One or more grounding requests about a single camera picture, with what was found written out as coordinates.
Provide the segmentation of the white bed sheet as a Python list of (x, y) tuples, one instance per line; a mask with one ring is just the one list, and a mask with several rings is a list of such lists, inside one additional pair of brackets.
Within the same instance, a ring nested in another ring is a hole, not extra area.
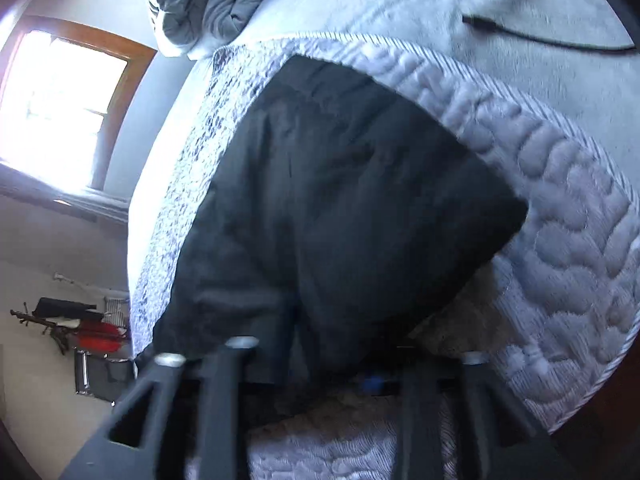
[(448, 55), (573, 119), (639, 179), (638, 58), (563, 49), (628, 44), (606, 0), (262, 0), (239, 40), (296, 32), (378, 35)]

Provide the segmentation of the grey quilted bedspread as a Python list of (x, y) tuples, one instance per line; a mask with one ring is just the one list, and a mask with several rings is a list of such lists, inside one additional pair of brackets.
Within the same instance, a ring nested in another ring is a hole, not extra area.
[[(385, 38), (292, 35), (232, 44), (195, 65), (129, 209), (132, 348), (143, 368), (171, 353), (155, 350), (154, 327), (222, 156), (259, 93), (296, 56), (356, 70), (422, 108), (510, 185), (527, 214), (445, 307), (358, 370), (330, 382), (253, 382), (257, 346), (240, 399), (250, 478), (393, 479), (401, 376), (423, 353), (483, 353), (551, 438), (638, 335), (638, 195), (561, 114), (448, 56)], [(180, 478), (198, 478), (195, 370), (206, 356), (185, 357), (188, 378), (170, 416)], [(440, 416), (443, 479), (459, 479), (450, 399)]]

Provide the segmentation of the wooden framed window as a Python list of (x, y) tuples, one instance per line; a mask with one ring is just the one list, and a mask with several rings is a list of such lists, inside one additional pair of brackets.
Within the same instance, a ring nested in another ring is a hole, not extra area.
[(103, 188), (154, 49), (26, 15), (1, 50), (1, 162), (61, 191)]

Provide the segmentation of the black pants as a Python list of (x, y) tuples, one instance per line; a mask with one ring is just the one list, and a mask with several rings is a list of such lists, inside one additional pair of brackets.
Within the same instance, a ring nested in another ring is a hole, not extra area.
[(413, 102), (290, 58), (210, 181), (153, 346), (198, 359), (252, 336), (253, 382), (330, 382), (445, 307), (526, 214)]

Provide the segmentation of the coat rack with clothes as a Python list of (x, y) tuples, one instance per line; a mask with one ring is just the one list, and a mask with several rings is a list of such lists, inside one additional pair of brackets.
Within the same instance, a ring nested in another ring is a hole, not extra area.
[(106, 322), (94, 304), (42, 297), (32, 312), (23, 304), (23, 310), (11, 310), (10, 315), (21, 324), (42, 326), (43, 335), (48, 334), (62, 354), (71, 348), (111, 354), (129, 341), (128, 330)]

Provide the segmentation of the black chrome chair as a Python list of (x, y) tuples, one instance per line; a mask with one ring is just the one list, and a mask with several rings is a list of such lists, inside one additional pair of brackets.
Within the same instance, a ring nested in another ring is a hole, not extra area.
[(112, 403), (134, 381), (134, 363), (128, 359), (111, 358), (107, 354), (75, 349), (74, 379), (77, 394)]

